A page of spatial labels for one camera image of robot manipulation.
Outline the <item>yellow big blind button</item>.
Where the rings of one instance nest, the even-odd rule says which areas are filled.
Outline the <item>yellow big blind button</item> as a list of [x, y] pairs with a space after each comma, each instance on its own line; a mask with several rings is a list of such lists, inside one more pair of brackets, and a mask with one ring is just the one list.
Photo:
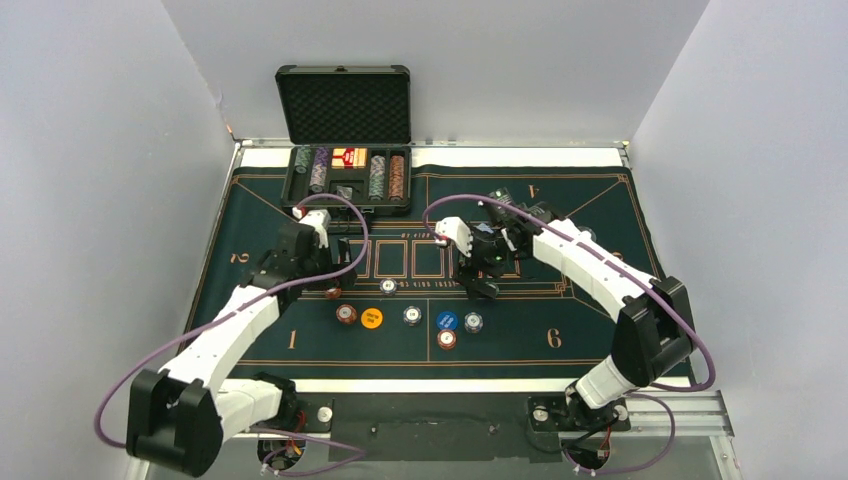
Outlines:
[[383, 324], [383, 321], [384, 315], [382, 311], [377, 308], [367, 308], [360, 316], [361, 324], [369, 330], [379, 328]]

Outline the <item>blue small blind button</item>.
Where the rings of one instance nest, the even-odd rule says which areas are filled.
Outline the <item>blue small blind button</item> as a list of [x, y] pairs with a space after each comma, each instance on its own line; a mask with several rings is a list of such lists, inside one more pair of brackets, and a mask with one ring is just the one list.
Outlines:
[[459, 325], [459, 317], [452, 311], [443, 311], [436, 316], [436, 325], [439, 330], [456, 330]]

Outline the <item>blue playing card deck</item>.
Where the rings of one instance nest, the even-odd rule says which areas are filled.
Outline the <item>blue playing card deck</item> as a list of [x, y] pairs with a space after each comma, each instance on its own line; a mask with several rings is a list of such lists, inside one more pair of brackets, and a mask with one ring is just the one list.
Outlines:
[[475, 228], [481, 234], [492, 235], [494, 233], [494, 231], [486, 223], [477, 224]]

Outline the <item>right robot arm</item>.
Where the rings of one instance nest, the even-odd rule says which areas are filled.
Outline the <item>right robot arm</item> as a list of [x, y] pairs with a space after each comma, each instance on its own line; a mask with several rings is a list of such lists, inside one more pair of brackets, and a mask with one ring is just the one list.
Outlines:
[[566, 428], [590, 431], [623, 419], [626, 394], [653, 385], [696, 350], [688, 293], [679, 280], [627, 265], [546, 202], [516, 203], [506, 190], [472, 199], [487, 223], [445, 217], [433, 234], [436, 243], [458, 251], [454, 278], [469, 297], [496, 298], [493, 281], [506, 263], [531, 259], [589, 294], [615, 325], [609, 354], [564, 390], [559, 415]]

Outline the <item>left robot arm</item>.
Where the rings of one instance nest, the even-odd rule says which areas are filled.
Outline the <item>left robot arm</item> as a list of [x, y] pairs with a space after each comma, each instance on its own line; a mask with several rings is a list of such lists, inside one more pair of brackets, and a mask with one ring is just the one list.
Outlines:
[[159, 370], [143, 370], [133, 379], [129, 455], [197, 478], [233, 436], [264, 422], [275, 430], [298, 424], [293, 381], [230, 374], [304, 290], [354, 279], [350, 261], [338, 263], [332, 254], [328, 224], [328, 212], [314, 210], [284, 225], [276, 246], [260, 257], [205, 331]]

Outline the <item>green poker table mat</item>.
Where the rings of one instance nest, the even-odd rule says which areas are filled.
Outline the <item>green poker table mat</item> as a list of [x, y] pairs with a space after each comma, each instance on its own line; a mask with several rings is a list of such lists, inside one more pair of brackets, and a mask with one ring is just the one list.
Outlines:
[[[242, 357], [234, 375], [268, 372], [291, 379], [568, 378], [583, 375], [609, 352], [613, 322], [592, 297], [555, 269], [518, 261], [519, 279], [499, 279], [495, 300], [469, 300], [452, 280], [457, 253], [437, 247], [423, 227], [422, 210], [456, 193], [506, 189], [521, 203], [546, 202], [576, 225], [591, 228], [596, 241], [625, 263], [660, 275], [631, 173], [608, 168], [417, 168], [411, 179], [409, 214], [377, 218], [363, 237], [357, 222], [336, 217], [334, 227], [353, 252], [366, 251], [355, 285], [340, 301], [358, 312], [377, 308], [383, 324], [374, 330], [336, 319], [339, 303], [320, 292], [296, 301]], [[379, 283], [395, 279], [394, 295]], [[422, 310], [414, 327], [402, 319], [406, 307]], [[436, 316], [459, 317], [457, 344], [442, 350]], [[464, 318], [483, 318], [468, 333]]]

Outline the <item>clear bag in case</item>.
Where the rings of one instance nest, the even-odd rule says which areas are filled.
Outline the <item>clear bag in case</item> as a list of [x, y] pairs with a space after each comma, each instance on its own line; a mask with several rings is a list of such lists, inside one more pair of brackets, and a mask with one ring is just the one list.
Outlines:
[[342, 198], [345, 198], [347, 200], [353, 199], [353, 192], [354, 192], [353, 188], [347, 187], [347, 186], [339, 186], [339, 187], [336, 188], [336, 191], [335, 191], [335, 193], [337, 195], [339, 195]]

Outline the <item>purple chip row in case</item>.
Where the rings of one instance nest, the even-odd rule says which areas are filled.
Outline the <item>purple chip row in case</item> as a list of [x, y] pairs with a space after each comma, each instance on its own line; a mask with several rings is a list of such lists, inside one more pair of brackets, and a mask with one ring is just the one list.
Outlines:
[[330, 150], [328, 148], [317, 148], [315, 150], [309, 181], [309, 190], [312, 193], [323, 193], [325, 191], [329, 160]]

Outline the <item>blue chip row in case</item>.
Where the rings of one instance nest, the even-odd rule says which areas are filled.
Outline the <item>blue chip row in case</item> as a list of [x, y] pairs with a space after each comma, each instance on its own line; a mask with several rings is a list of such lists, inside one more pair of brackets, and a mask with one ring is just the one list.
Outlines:
[[382, 155], [374, 155], [369, 163], [368, 198], [379, 201], [385, 197], [386, 159]]

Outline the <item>red playing card box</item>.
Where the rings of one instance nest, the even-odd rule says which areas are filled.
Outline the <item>red playing card box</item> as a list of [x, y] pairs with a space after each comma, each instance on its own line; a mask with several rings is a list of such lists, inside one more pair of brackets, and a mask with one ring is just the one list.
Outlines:
[[361, 169], [366, 166], [367, 159], [367, 148], [334, 148], [331, 152], [330, 165], [333, 169]]

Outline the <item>orange chip row in case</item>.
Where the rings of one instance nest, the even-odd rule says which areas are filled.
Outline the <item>orange chip row in case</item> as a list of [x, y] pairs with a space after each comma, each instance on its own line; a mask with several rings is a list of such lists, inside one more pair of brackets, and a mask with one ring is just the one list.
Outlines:
[[392, 155], [389, 167], [389, 200], [400, 202], [404, 198], [405, 158]]

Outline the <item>green chip row in case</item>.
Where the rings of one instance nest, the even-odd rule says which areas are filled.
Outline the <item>green chip row in case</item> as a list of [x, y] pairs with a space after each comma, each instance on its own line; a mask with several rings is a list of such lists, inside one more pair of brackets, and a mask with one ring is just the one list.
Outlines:
[[298, 174], [304, 174], [308, 171], [312, 160], [312, 149], [309, 147], [299, 147], [295, 152], [294, 171]]

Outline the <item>black poker chip case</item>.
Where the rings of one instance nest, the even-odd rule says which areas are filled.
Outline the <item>black poker chip case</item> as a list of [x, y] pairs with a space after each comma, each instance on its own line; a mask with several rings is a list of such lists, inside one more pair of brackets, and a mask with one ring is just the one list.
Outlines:
[[[335, 193], [339, 186], [352, 187], [353, 203], [366, 215], [402, 216], [411, 210], [411, 72], [403, 65], [376, 67], [284, 65], [275, 74], [288, 134], [293, 148], [287, 164], [287, 177], [280, 203], [292, 208], [301, 200], [318, 195], [309, 190], [310, 173], [317, 148], [328, 148], [330, 160], [325, 191], [331, 200], [318, 200], [317, 208], [327, 208], [344, 216], [348, 209]], [[294, 171], [299, 147], [312, 149], [308, 171]], [[367, 148], [366, 166], [361, 169], [333, 169], [334, 148]], [[374, 155], [386, 159], [385, 197], [368, 198], [369, 163]], [[404, 198], [389, 200], [389, 167], [392, 155], [405, 158]]]

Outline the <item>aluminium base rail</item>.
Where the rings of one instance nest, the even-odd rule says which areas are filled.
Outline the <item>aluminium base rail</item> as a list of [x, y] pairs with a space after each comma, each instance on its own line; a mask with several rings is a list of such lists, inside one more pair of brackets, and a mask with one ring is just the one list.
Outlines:
[[227, 441], [207, 479], [738, 479], [716, 393], [654, 392], [604, 429], [566, 425], [562, 397], [519, 393], [311, 393], [283, 430]]

